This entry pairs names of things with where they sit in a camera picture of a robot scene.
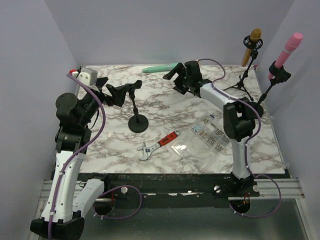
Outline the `green microphone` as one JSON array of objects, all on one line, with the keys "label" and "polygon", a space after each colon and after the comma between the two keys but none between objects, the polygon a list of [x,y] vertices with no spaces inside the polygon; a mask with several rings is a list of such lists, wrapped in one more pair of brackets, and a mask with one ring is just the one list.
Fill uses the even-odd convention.
[{"label": "green microphone", "polygon": [[157,65],[157,66],[151,66],[147,68],[143,68],[143,73],[159,73],[159,72],[166,72],[171,71],[174,67],[176,67],[178,63],[170,63],[170,64],[164,64],[164,65]]}]

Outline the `black round-base microphone stand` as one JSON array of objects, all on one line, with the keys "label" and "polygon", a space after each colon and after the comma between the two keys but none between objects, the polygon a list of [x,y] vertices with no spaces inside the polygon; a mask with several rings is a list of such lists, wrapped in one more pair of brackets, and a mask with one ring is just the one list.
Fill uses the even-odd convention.
[{"label": "black round-base microphone stand", "polygon": [[142,133],[147,130],[149,121],[144,115],[139,114],[135,102],[135,89],[131,88],[128,93],[133,105],[133,116],[128,121],[128,127],[134,133]]}]

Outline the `gold microphone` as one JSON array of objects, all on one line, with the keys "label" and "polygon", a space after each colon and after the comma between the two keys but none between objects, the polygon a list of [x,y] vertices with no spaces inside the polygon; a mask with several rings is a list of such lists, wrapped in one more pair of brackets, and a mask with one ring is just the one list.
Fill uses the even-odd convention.
[{"label": "gold microphone", "polygon": [[246,36],[243,40],[243,44],[246,47],[246,51],[242,58],[241,66],[245,67],[249,61],[251,53],[255,49],[259,49],[262,44],[263,40],[261,39],[262,30],[260,28],[255,28],[252,30],[251,34]]}]

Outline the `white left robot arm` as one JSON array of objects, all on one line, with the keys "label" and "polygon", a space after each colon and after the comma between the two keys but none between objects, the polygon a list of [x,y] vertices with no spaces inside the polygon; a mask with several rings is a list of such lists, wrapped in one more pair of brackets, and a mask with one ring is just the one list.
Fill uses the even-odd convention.
[{"label": "white left robot arm", "polygon": [[48,240],[78,240],[81,238],[85,216],[96,199],[114,196],[111,180],[100,174],[92,175],[74,196],[80,167],[87,148],[97,136],[92,137],[88,124],[97,112],[105,117],[103,106],[124,104],[126,94],[133,94],[142,81],[118,87],[107,84],[108,78],[98,79],[82,99],[73,93],[60,95],[56,102],[59,130],[55,136],[56,161],[54,177],[46,206],[37,219],[32,220],[30,231]]}]

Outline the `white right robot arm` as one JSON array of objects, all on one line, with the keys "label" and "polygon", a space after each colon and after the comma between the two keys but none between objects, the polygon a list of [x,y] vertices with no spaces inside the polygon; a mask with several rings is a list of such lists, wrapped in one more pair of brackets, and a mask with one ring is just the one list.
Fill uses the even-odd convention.
[{"label": "white right robot arm", "polygon": [[179,62],[164,80],[171,80],[177,75],[174,90],[184,95],[190,92],[202,98],[223,113],[223,131],[231,140],[233,166],[231,171],[230,191],[241,196],[247,192],[254,182],[254,175],[250,168],[250,140],[261,129],[261,118],[258,112],[249,104],[247,98],[238,98],[218,88],[215,82],[226,76],[226,70],[221,68],[223,76],[214,80],[203,78],[197,60]]}]

